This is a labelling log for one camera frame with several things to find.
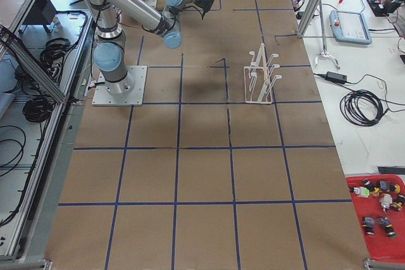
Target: white dish rack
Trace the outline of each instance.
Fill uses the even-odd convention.
[[[266,58],[265,44],[260,44],[258,55],[250,51],[252,56],[250,66],[244,67],[245,101],[248,104],[272,104],[273,94],[271,89],[275,82],[282,78],[282,75],[271,77],[273,70],[279,68],[279,64],[272,64],[278,54],[271,54],[270,59]]]

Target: red tray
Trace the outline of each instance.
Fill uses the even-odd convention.
[[[367,178],[372,183],[376,183],[379,180],[389,181],[393,184],[401,186],[401,194],[405,194],[405,186],[403,181],[397,175],[368,175],[368,176],[352,176],[347,177],[346,182],[349,187],[363,186],[363,180]],[[395,199],[397,195],[390,193],[392,198]],[[363,227],[363,236],[366,241],[367,249],[374,261],[379,262],[396,262],[405,263],[405,207],[397,212],[394,210],[388,210],[387,213],[382,211],[378,197],[358,197],[356,194],[351,194],[354,208],[356,210],[358,220],[361,226],[361,221],[364,216],[370,216],[376,221],[379,216],[387,216],[392,223],[394,231],[397,236],[389,238],[385,234],[385,230],[380,225],[375,223],[374,232],[375,235],[366,235]]]

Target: small toy part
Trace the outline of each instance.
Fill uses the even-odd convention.
[[[377,197],[377,196],[378,196],[378,191],[379,191],[379,189],[376,188],[376,186],[374,186],[374,184],[373,184],[370,180],[368,180],[367,178],[365,178],[365,179],[363,180],[363,184],[364,184],[364,186],[370,191],[370,194],[371,194],[372,196],[374,196],[374,197]]]
[[[392,204],[392,196],[387,193],[383,193],[381,194],[379,201],[382,211],[387,212],[387,210],[390,209],[390,206]]]
[[[401,191],[401,188],[399,185],[392,185],[385,180],[378,181],[377,187],[380,188],[381,192],[385,192],[385,193],[395,192],[396,194],[398,194]]]
[[[405,196],[403,196],[402,194],[398,194],[398,197],[391,204],[391,209],[399,212],[404,207],[404,203],[405,203]]]
[[[381,228],[384,228],[385,234],[392,238],[397,236],[397,233],[394,231],[390,220],[385,216],[380,216],[377,218],[377,222],[380,224]]]
[[[352,187],[350,192],[356,194],[358,197],[368,198],[370,196],[370,191],[365,187]]]
[[[364,228],[364,233],[366,233],[366,235],[374,235],[375,222],[373,218],[369,216],[363,217],[361,225]]]

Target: white table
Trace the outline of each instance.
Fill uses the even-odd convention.
[[[361,0],[322,0],[339,10],[359,12],[363,9]],[[381,17],[374,17],[364,0],[364,17],[369,28],[392,28],[392,25]],[[333,63],[320,60],[315,68],[315,57],[322,50],[320,18],[315,17],[304,34],[308,58],[314,73],[334,71],[347,75],[348,81],[357,82],[364,74],[372,74],[384,79],[388,86],[388,100],[405,103],[403,94],[405,84],[405,64],[397,49],[399,36],[395,31],[382,34],[372,33],[373,42],[368,46],[337,42],[332,35],[329,22],[329,6],[323,6],[327,38],[327,49],[339,60],[342,67],[337,71]],[[316,84],[322,98],[323,106],[330,124],[337,152],[346,175],[377,173],[377,166],[405,166],[405,112],[388,112],[381,122],[373,127],[361,127],[350,124],[340,113],[340,100],[349,91],[316,77]],[[382,84],[374,78],[367,77],[352,89],[366,89],[380,98],[384,98]]]

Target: cardboard floor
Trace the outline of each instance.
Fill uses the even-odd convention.
[[[163,0],[159,0],[159,9]],[[356,270],[368,257],[290,0],[216,0],[183,44],[130,18],[142,107],[87,99],[47,246],[56,270]],[[261,42],[283,78],[244,102]]]

